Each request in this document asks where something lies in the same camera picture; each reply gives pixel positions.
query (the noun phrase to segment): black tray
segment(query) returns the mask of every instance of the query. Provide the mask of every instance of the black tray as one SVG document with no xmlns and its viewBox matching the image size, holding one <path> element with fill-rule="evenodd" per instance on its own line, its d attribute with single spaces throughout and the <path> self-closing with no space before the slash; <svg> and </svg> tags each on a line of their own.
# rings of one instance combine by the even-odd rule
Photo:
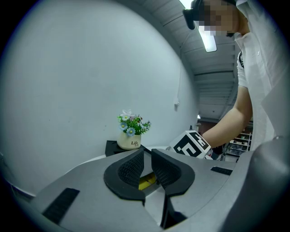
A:
<svg viewBox="0 0 290 232">
<path fill-rule="evenodd" d="M 151 151 L 148 150 L 147 148 L 145 148 L 143 145 L 141 145 L 141 147 L 139 149 L 143 149 L 144 151 L 151 154 Z M 115 154 L 118 154 L 121 152 L 125 152 L 125 151 L 128 151 L 128 150 L 124 150 L 121 147 L 119 147 L 117 144 L 117 141 L 107 140 L 106 150 L 105 150 L 106 157 L 111 156 L 111 155 L 115 155 Z"/>
</svg>

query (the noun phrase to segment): cable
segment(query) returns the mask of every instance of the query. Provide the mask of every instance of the cable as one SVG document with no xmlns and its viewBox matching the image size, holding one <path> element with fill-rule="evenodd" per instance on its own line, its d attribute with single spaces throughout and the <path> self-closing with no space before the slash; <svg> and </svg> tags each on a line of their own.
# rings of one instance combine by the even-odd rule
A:
<svg viewBox="0 0 290 232">
<path fill-rule="evenodd" d="M 230 144 L 228 143 L 227 144 L 227 146 L 226 146 L 226 150 L 222 153 L 222 155 L 221 155 L 221 157 L 219 158 L 219 159 L 217 159 L 217 160 L 221 160 L 221 158 L 224 156 L 224 155 L 226 155 L 226 153 L 227 153 L 227 150 L 228 150 L 228 146 L 229 146 Z"/>
<path fill-rule="evenodd" d="M 186 39 L 184 40 L 184 42 L 180 45 L 179 47 L 179 57 L 180 57 L 180 66 L 179 66 L 179 80 L 178 80 L 178 89 L 177 89 L 177 95 L 176 95 L 176 100 L 175 100 L 175 105 L 179 105 L 179 89 L 180 89 L 180 80 L 181 80 L 181 72 L 182 72 L 182 47 L 183 45 L 186 43 L 186 41 L 188 40 L 190 34 L 193 31 L 190 31 L 189 34 L 187 35 Z"/>
</svg>

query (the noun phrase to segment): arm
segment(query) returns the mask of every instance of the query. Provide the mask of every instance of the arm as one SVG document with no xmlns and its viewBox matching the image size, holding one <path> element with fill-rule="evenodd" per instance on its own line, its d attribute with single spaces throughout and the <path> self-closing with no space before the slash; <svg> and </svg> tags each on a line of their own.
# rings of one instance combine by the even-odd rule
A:
<svg viewBox="0 0 290 232">
<path fill-rule="evenodd" d="M 239 86 L 234 107 L 212 129 L 203 134 L 203 138 L 212 148 L 228 143 L 236 138 L 248 125 L 252 117 L 252 103 L 249 91 Z"/>
</svg>

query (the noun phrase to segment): green leaves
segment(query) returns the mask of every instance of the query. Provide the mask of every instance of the green leaves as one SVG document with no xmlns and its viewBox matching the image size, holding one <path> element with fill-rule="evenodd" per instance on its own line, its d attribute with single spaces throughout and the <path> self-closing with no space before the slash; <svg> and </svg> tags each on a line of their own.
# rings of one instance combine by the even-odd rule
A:
<svg viewBox="0 0 290 232">
<path fill-rule="evenodd" d="M 130 119 L 124 121 L 123 117 L 118 116 L 118 122 L 119 123 L 126 123 L 128 128 L 132 127 L 135 130 L 135 135 L 142 135 L 144 133 L 146 133 L 149 128 L 150 128 L 150 122 L 148 121 L 147 123 L 142 123 L 142 118 L 140 117 L 140 115 L 138 115 L 136 118 L 134 118 L 133 120 L 130 121 Z"/>
</svg>

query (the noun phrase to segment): white shirt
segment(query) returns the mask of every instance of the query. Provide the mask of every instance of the white shirt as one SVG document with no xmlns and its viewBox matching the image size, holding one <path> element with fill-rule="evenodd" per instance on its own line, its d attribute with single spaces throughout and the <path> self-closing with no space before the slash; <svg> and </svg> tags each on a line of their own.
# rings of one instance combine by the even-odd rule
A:
<svg viewBox="0 0 290 232">
<path fill-rule="evenodd" d="M 278 26 L 255 0 L 238 0 L 237 8 L 248 19 L 250 32 L 239 34 L 244 68 L 237 62 L 239 85 L 248 88 L 253 107 L 253 137 L 251 150 L 272 140 L 275 131 L 261 102 L 280 81 L 290 73 L 286 41 Z"/>
</svg>

